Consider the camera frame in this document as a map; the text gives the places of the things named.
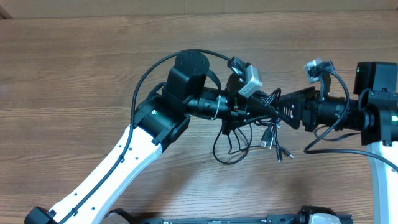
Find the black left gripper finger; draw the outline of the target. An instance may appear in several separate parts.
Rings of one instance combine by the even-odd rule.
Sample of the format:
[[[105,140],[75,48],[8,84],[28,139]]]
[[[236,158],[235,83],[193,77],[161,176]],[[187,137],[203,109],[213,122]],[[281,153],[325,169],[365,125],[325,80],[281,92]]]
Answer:
[[[247,112],[250,115],[276,115],[277,111],[272,106],[275,97],[261,98],[260,96],[252,95],[247,100]]]
[[[279,123],[281,121],[279,117],[271,115],[250,116],[246,119],[245,124],[254,123],[256,126],[272,126],[274,123]]]

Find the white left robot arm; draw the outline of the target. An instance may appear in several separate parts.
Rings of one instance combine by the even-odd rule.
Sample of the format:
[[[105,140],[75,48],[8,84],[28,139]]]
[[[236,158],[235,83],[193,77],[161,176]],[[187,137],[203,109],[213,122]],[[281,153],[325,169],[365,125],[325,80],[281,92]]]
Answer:
[[[264,118],[275,118],[272,100],[261,92],[257,69],[227,58],[232,73],[227,87],[210,69],[210,51],[188,49],[171,54],[167,81],[138,103],[113,150],[68,196],[50,209],[33,208],[26,223],[100,223],[130,183],[188,128],[192,116],[222,121],[228,133]]]

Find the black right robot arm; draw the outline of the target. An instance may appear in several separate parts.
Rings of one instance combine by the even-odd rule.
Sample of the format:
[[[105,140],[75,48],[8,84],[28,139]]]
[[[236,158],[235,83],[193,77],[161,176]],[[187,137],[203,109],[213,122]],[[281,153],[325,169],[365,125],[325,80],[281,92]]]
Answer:
[[[331,77],[343,81],[331,61],[313,60],[304,71],[310,83],[320,83],[320,89],[306,88],[281,96],[273,104],[279,117],[292,128],[304,126],[308,132],[320,124],[329,131],[358,131],[365,149],[342,149],[340,153],[368,157],[374,222],[397,223],[397,64],[359,62],[353,92],[356,100],[344,83],[343,97],[329,95]]]

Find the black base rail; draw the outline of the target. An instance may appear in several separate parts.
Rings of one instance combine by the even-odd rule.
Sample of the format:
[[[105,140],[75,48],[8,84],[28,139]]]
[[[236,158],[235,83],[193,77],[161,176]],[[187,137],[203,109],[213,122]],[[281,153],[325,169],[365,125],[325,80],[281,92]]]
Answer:
[[[101,224],[353,224],[351,215],[339,215],[330,208],[304,205],[295,214],[271,214],[265,217],[234,218],[161,218],[154,215],[131,215],[117,208],[111,210]]]

